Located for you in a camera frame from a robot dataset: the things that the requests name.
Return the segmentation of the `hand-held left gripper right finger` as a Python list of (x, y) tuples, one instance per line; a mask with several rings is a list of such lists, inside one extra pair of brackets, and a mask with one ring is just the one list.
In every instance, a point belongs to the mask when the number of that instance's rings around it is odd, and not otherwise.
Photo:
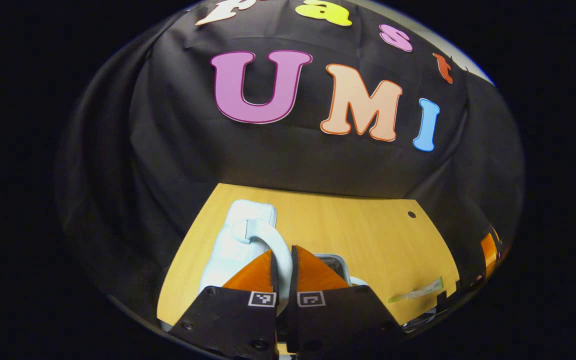
[(407, 333), (368, 285), (350, 285), (305, 248), (291, 248), (288, 351), (297, 360), (390, 360)]

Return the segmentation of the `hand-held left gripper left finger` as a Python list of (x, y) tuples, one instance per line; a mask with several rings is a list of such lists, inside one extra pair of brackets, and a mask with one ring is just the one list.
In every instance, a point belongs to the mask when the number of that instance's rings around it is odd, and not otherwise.
[(224, 285), (204, 287), (170, 335), (229, 360), (278, 360), (278, 274), (271, 250)]

